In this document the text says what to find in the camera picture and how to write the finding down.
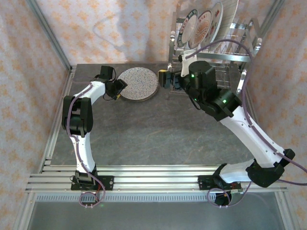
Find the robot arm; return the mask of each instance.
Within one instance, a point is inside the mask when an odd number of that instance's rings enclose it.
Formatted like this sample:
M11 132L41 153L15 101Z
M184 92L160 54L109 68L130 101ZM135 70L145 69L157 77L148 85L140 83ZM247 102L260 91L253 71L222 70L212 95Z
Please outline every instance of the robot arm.
M103 82L99 82L99 81L93 81L93 82L91 82L91 85L92 85L92 88L90 89L90 91L86 92L85 94L83 94L79 98L81 99L81 102L82 102L82 98L85 98L85 99L89 98L90 102L91 102L91 106L92 106L94 104L94 102L99 97L105 95L106 85ZM85 89L82 90L81 92L86 91L89 87L90 87L90 85L85 87ZM93 126L93 119L92 118L90 118L90 119L91 119L90 122L92 123L91 126ZM84 134L84 137L82 137L81 135L73 134L73 136L75 136L78 139L78 142L79 142L79 153L80 153L81 160L83 161L85 167L87 168L87 170L89 172L92 172L95 168L95 162L94 162L93 157L92 157L92 150L91 150L91 144L90 144L91 129L92 128L90 128L90 130L89 129L87 130L88 132L86 132L86 134ZM76 150L76 146L77 146L76 140L73 137L70 137L70 139L73 143L73 147L74 147L75 154L76 154L76 152L77 152L77 150ZM77 169L76 170L81 172L81 173L86 173L84 168L81 166L81 162L79 162L79 159L78 159L77 156L76 156L76 159L77 159Z
M182 72L179 83L193 103L201 110L220 121L230 129L253 154L253 160L238 164L222 164L213 176L214 184L223 188L224 184L237 181L252 181L261 187L268 187L277 181L289 163L273 152L254 132L245 117L242 103L238 97L227 89L219 89L215 79L215 69L206 61L197 61L196 56L186 59L185 51L179 60L182 61ZM266 141L280 153L293 159L291 149L284 150L277 145L256 123L252 121Z
M92 188L96 185L95 180L87 174L86 170L97 177L96 164L92 157L90 144L90 132L93 128L92 105L99 97L105 94L116 100L120 92L127 86L123 80L112 80L112 75L112 67L102 66L100 74L87 87L73 96L66 96L63 100L62 127L67 130L70 104L75 97L82 93L72 106L69 129L71 132L70 139L73 143L77 159L77 169L73 181L83 188Z

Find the gray countertop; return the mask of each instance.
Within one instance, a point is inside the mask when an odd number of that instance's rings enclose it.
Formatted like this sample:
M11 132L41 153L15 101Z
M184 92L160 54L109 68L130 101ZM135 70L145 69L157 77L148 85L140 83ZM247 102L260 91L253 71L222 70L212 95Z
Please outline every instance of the gray countertop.
M132 67L145 67L156 73L166 69L165 63L111 66L118 76ZM100 67L99 64L78 65L74 81L91 80L100 73ZM70 95L84 87L73 84ZM91 148L97 165L217 165L252 158L230 130L204 111L196 110L187 96L171 95L166 99L168 92L160 88L144 102L99 98L93 104ZM59 131L52 164L76 164L72 143L63 129Z

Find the round board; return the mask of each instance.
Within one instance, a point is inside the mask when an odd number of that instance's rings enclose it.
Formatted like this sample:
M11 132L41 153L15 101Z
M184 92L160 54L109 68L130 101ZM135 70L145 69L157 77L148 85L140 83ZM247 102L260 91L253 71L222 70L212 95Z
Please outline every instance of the round board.
M209 32L207 33L205 39L201 42L201 47L208 45L213 42L222 22L223 16L223 5L221 2L216 3L211 9L212 12L212 23Z
M143 67L130 68L118 77L128 84L120 95L133 101L144 101L158 91L158 77L150 69Z
M210 29L211 21L212 21L212 14L211 11L209 10L205 11L199 16L194 34L192 38L189 40L190 49L196 48L203 41L203 39L205 38Z
M182 48L191 38L196 24L197 24L198 12L196 9L192 10L187 17L185 18L178 34L177 38L177 46L178 48Z

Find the decorative plate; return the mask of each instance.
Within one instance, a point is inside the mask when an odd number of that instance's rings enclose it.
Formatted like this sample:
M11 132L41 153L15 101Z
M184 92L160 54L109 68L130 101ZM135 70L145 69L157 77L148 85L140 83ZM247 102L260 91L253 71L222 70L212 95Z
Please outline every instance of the decorative plate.
M216 3L211 9L212 12L212 23L209 32L207 33L205 39L201 42L201 47L208 45L213 42L222 22L223 16L223 5L221 2Z
M120 95L134 101L144 101L158 91L158 77L150 69L143 67L130 68L118 77L128 84Z
M215 40L225 38L230 30L231 23L234 21L239 0L228 0L223 2L223 16L220 29L215 37ZM216 49L220 44L216 44L211 49Z
M185 18L178 34L177 47L182 48L191 38L196 24L197 24L198 12L196 9L192 10Z
M196 48L207 35L212 21L211 11L205 11L198 18L198 23L195 28L192 38L189 40L189 48Z

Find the patterned wallpaper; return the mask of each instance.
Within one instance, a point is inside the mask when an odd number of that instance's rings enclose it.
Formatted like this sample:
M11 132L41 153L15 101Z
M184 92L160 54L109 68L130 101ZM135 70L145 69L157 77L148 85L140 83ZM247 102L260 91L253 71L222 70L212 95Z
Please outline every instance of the patterned wallpaper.
M217 0L38 0L71 64L167 59L172 12L200 12ZM236 20L258 16L273 0L240 0ZM307 166L307 32L304 0L286 1L270 30L249 85L260 125ZM24 0L0 8L0 229L11 229L28 175L41 160L66 75ZM306 176L287 166L286 178ZM301 226L306 189L290 187Z
M67 71L24 0L0 7L0 229L38 169Z
M260 126L294 160L307 167L307 3L286 1L258 53L249 91ZM286 179L307 182L293 165ZM307 229L307 189L289 186L302 229Z
M172 13L220 0L37 0L72 65L166 61ZM240 0L236 21L258 16L274 0Z

